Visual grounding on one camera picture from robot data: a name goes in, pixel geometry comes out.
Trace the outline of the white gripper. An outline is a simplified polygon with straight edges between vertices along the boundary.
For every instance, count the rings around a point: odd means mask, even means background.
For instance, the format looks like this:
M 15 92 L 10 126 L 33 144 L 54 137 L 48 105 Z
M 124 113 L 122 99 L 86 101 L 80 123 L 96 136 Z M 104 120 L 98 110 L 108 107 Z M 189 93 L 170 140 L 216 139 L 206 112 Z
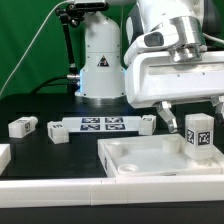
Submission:
M 224 52 L 204 52 L 201 61 L 182 63 L 173 63 L 166 51 L 140 54 L 126 71 L 125 89 L 134 108 L 157 104 L 157 113 L 170 133 L 178 131 L 171 103 L 207 101 L 212 97 L 216 123 L 224 124 Z

